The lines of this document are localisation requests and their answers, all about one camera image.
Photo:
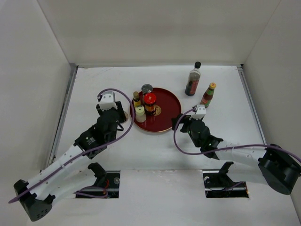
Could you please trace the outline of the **small yellow label bottle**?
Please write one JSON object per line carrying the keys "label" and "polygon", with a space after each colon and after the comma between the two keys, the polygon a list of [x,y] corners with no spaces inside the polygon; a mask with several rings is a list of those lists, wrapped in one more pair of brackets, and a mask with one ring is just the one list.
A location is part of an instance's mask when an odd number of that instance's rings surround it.
{"label": "small yellow label bottle", "polygon": [[140,96],[139,96],[139,93],[137,91],[135,91],[133,93],[133,104],[134,104],[134,108],[141,105]]}

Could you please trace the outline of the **tall dark soy sauce bottle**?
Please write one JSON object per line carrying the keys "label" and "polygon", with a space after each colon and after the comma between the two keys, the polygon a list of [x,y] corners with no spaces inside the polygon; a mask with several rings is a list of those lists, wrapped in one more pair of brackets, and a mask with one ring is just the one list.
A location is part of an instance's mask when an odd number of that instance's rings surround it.
{"label": "tall dark soy sauce bottle", "polygon": [[188,96],[193,96],[196,93],[196,89],[201,77],[200,68],[201,62],[197,61],[194,64],[194,69],[189,73],[188,82],[185,88],[185,94]]}

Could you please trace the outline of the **silver cap spice shaker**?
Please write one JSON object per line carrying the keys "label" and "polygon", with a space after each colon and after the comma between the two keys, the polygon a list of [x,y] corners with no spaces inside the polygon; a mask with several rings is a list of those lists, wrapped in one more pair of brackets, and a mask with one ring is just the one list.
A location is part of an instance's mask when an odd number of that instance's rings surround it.
{"label": "silver cap spice shaker", "polygon": [[144,84],[141,87],[141,91],[143,95],[149,94],[153,91],[153,86],[150,84]]}

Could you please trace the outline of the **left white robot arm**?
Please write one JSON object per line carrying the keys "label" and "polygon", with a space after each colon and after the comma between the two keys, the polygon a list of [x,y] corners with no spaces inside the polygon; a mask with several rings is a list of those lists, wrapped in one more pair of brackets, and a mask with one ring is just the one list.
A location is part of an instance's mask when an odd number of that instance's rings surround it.
{"label": "left white robot arm", "polygon": [[[123,131],[121,124],[127,118],[120,101],[100,102],[96,109],[99,113],[96,124],[81,133],[59,159],[37,176],[27,181],[20,179],[13,185],[16,197],[11,202],[20,202],[32,222],[42,219],[60,197],[77,192],[88,180],[97,188],[105,184],[106,171],[92,159],[118,140],[117,132]],[[93,173],[88,176],[84,171],[77,174],[77,180],[63,183],[66,177],[82,166]]]}

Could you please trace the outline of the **pink cap spice jar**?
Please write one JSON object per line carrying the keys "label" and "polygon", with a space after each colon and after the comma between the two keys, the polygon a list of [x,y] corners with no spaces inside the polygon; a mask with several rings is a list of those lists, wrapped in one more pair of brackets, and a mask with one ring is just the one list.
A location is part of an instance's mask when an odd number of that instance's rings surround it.
{"label": "pink cap spice jar", "polygon": [[124,112],[124,114],[125,114],[125,122],[127,122],[128,121],[128,119],[129,119],[129,116],[128,116],[128,113],[127,112]]}

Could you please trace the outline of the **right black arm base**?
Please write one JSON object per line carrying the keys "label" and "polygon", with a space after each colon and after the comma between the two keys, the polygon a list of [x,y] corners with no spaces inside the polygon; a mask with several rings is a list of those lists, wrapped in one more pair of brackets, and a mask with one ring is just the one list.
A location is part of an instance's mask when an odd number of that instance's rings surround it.
{"label": "right black arm base", "polygon": [[228,161],[220,169],[202,171],[206,198],[249,198],[246,182],[234,182],[228,176],[233,164]]}

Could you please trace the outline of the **red lid sauce jar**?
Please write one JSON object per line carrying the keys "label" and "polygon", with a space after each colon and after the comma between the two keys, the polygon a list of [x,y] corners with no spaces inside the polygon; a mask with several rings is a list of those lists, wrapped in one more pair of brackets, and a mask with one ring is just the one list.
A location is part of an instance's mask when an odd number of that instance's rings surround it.
{"label": "red lid sauce jar", "polygon": [[154,115],[156,111],[157,97],[153,93],[145,94],[143,97],[144,108],[147,114]]}

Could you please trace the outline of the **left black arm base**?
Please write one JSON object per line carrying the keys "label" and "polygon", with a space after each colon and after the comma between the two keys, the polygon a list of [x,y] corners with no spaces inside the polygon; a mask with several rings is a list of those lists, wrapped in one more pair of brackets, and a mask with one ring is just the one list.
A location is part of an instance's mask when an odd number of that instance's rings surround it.
{"label": "left black arm base", "polygon": [[91,163],[88,169],[93,172],[94,182],[75,192],[77,199],[119,198],[120,171],[106,171],[99,163]]}

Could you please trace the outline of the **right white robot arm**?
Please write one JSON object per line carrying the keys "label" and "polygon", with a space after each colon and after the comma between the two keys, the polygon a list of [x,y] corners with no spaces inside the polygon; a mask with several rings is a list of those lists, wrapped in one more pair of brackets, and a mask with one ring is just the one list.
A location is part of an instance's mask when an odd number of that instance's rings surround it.
{"label": "right white robot arm", "polygon": [[182,125],[181,132],[189,135],[197,155],[225,161],[218,172],[223,186],[235,182],[254,182],[269,185],[273,190],[290,195],[301,176],[301,159],[275,144],[232,145],[211,135],[203,117],[188,113],[172,119],[172,130]]}

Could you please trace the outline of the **cream cap spice jar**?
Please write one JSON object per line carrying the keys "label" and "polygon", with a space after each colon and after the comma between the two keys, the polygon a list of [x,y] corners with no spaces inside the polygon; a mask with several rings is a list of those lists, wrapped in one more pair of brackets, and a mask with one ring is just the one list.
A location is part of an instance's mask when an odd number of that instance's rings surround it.
{"label": "cream cap spice jar", "polygon": [[146,121],[144,106],[139,105],[135,108],[135,119],[138,123],[143,123]]}

